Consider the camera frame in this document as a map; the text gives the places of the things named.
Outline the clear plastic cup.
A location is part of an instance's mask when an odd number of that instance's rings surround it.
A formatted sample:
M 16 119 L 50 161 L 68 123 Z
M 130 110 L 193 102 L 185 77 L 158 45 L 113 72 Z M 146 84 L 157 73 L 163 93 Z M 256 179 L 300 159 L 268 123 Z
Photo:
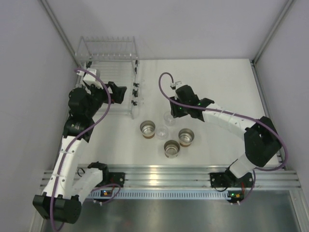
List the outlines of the clear plastic cup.
M 165 140 L 169 136 L 169 130 L 166 126 L 160 125 L 156 128 L 155 134 L 160 140 Z
M 176 119 L 171 115 L 169 111 L 164 113 L 163 118 L 167 126 L 173 126 L 176 123 Z

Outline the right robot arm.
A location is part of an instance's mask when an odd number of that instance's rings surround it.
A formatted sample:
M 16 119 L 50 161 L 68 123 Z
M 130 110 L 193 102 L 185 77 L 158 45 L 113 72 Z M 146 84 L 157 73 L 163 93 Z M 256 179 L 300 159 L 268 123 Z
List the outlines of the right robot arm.
M 258 120 L 237 116 L 225 111 L 213 100 L 199 99 L 189 85 L 176 82 L 170 85 L 175 95 L 170 98 L 171 115 L 174 118 L 189 115 L 206 123 L 219 126 L 244 141 L 245 152 L 224 172 L 222 181 L 228 186 L 237 186 L 243 177 L 255 168 L 263 168 L 282 144 L 276 129 L 268 117 Z

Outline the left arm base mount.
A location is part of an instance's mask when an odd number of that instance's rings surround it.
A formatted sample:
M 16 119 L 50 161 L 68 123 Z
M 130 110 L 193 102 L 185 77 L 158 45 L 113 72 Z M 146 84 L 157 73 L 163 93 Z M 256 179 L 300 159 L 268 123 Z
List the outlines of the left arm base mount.
M 125 176 L 124 172 L 109 172 L 107 178 L 107 184 L 118 184 L 120 187 L 124 186 L 125 183 Z

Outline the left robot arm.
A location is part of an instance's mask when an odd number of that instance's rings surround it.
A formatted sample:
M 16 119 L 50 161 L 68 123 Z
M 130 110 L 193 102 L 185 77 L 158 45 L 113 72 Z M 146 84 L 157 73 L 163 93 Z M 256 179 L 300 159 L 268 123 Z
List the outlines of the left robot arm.
M 80 157 L 96 125 L 94 115 L 104 103 L 121 104 L 124 100 L 127 87 L 118 87 L 114 82 L 108 82 L 106 87 L 111 91 L 91 84 L 69 93 L 70 111 L 58 160 L 42 194 L 33 198 L 33 206 L 44 219 L 74 224 L 93 189 L 123 186 L 113 178 L 108 166 L 98 161 L 90 163 L 82 177 L 74 181 Z

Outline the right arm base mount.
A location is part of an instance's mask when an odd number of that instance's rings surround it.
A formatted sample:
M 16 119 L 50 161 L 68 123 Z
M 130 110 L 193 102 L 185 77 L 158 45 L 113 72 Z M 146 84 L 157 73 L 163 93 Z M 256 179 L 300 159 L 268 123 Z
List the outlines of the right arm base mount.
M 231 187 L 231 179 L 224 172 L 210 173 L 210 182 L 212 188 Z

